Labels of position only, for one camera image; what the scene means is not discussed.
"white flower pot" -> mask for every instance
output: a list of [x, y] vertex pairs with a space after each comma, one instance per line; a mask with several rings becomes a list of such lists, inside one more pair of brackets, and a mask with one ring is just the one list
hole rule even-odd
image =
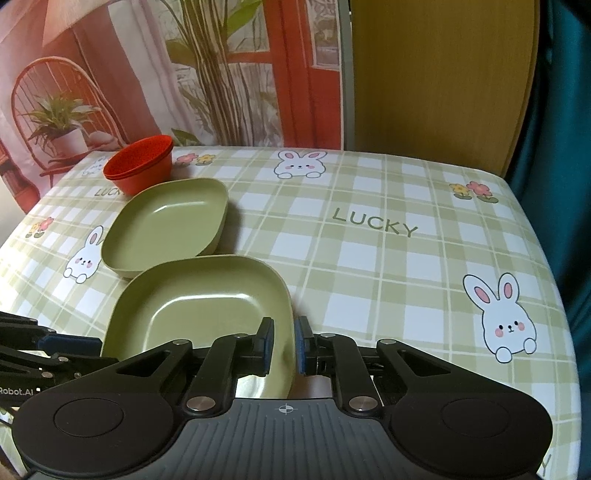
[[54, 138], [51, 140], [51, 143], [62, 157], [75, 157], [76, 155], [88, 152], [88, 147], [84, 141], [82, 130], [79, 128], [62, 135], [61, 137]]

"green bowl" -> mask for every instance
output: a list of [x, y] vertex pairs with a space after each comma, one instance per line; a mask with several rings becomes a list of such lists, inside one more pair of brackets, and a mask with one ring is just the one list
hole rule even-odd
[[133, 197], [101, 246], [103, 262], [134, 278], [160, 263], [214, 252], [228, 209], [228, 190], [214, 179], [161, 183]]
[[256, 333], [263, 317], [275, 320], [271, 371], [239, 379], [237, 396], [287, 398], [296, 373], [290, 294], [275, 270], [250, 257], [213, 255], [146, 270], [117, 301], [102, 355], [124, 360], [175, 339], [211, 346], [224, 335]]

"curtain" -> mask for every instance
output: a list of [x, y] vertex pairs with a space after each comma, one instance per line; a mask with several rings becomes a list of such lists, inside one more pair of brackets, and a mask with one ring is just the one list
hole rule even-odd
[[508, 181], [540, 240], [569, 320], [583, 401], [580, 478], [590, 478], [591, 31], [558, 0], [547, 19], [528, 123]]

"tablecloth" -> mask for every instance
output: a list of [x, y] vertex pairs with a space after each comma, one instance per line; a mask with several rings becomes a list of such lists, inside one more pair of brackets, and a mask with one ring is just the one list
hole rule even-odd
[[[80, 162], [0, 248], [0, 309], [104, 337], [127, 281], [103, 264], [81, 283], [64, 272], [96, 227], [104, 238], [128, 200], [102, 176], [107, 155]], [[540, 475], [576, 477], [572, 340], [544, 253], [504, 180], [338, 151], [196, 147], [176, 148], [173, 158], [173, 178], [213, 177], [228, 187], [218, 252], [276, 269], [294, 313], [316, 332], [363, 346], [401, 339], [532, 395], [554, 424]]]

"stacked red bowls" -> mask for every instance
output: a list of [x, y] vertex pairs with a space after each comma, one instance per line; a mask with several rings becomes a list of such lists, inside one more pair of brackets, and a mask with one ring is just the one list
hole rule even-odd
[[133, 196], [167, 181], [173, 168], [173, 139], [168, 135], [138, 140], [117, 152], [103, 174], [123, 193]]

